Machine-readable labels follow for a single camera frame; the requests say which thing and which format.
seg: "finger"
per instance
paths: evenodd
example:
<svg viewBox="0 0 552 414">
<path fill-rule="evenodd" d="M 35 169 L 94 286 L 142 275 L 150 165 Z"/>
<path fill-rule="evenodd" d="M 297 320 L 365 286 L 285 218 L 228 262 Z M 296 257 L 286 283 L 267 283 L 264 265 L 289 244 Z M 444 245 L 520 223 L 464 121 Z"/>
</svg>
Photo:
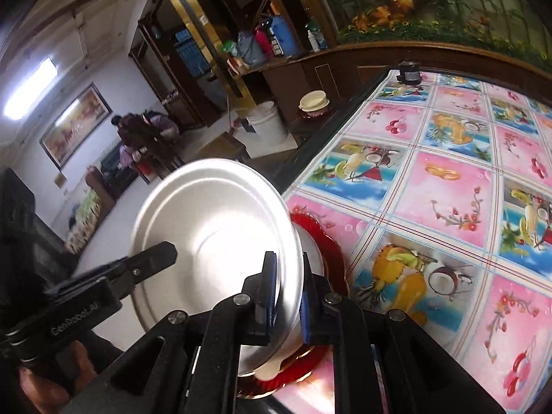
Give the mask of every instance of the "finger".
<svg viewBox="0 0 552 414">
<path fill-rule="evenodd" d="M 75 394 L 77 394 L 96 378 L 98 374 L 96 373 L 94 365 L 88 359 L 86 347 L 82 345 L 81 342 L 73 342 L 73 344 L 71 344 L 71 349 L 79 369 L 79 374 L 75 380 Z"/>
<path fill-rule="evenodd" d="M 27 368 L 19 369 L 19 384 L 25 395 L 42 414 L 57 414 L 69 401 L 69 394 L 64 388 L 33 374 Z"/>
</svg>

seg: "white bucket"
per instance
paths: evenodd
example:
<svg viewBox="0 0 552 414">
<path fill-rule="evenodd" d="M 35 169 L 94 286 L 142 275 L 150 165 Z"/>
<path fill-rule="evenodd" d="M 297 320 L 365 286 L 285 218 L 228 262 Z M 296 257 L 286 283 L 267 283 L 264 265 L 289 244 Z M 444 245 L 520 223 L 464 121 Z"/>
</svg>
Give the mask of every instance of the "white bucket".
<svg viewBox="0 0 552 414">
<path fill-rule="evenodd" d="M 274 101 L 264 102 L 252 109 L 247 115 L 247 121 L 267 145 L 276 146 L 288 138 Z"/>
</svg>

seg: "patterned tablecloth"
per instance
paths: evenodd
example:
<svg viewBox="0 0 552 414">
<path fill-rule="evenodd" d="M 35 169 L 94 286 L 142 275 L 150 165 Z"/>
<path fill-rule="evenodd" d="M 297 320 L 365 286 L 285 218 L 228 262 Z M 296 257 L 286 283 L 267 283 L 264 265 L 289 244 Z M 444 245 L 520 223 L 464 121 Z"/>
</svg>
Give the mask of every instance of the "patterned tablecloth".
<svg viewBox="0 0 552 414">
<path fill-rule="evenodd" d="M 552 109 L 423 73 L 387 78 L 284 194 L 340 246 L 363 308 L 401 308 L 508 411 L 552 371 Z M 275 397 L 333 413 L 329 355 Z"/>
</svg>

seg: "picture frame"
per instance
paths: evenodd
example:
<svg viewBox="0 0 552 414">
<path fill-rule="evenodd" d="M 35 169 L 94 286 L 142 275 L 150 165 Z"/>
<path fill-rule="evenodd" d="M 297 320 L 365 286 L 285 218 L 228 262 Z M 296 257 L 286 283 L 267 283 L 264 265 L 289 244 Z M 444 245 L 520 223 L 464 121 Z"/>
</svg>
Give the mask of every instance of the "picture frame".
<svg viewBox="0 0 552 414">
<path fill-rule="evenodd" d="M 106 100 L 91 83 L 50 125 L 40 139 L 40 145 L 61 170 L 79 146 L 111 114 Z"/>
</svg>

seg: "bolt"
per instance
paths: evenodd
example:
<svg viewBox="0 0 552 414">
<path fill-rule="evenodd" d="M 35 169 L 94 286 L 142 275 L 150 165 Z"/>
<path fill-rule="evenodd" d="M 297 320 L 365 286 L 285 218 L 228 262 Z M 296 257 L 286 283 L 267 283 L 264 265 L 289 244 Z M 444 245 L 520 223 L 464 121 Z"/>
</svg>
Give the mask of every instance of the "bolt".
<svg viewBox="0 0 552 414">
<path fill-rule="evenodd" d="M 236 294 L 234 296 L 234 303 L 236 305 L 245 305 L 245 304 L 248 304 L 249 301 L 251 300 L 251 297 L 249 297 L 248 294 Z"/>
<path fill-rule="evenodd" d="M 338 293 L 328 293 L 324 296 L 324 300 L 330 305 L 335 305 L 341 302 L 343 297 L 341 297 Z"/>
<path fill-rule="evenodd" d="M 173 324 L 179 324 L 186 319 L 186 313 L 184 311 L 173 311 L 169 314 L 169 322 Z"/>
<path fill-rule="evenodd" d="M 387 314 L 389 318 L 395 322 L 402 322 L 406 319 L 406 314 L 401 309 L 391 309 Z"/>
</svg>

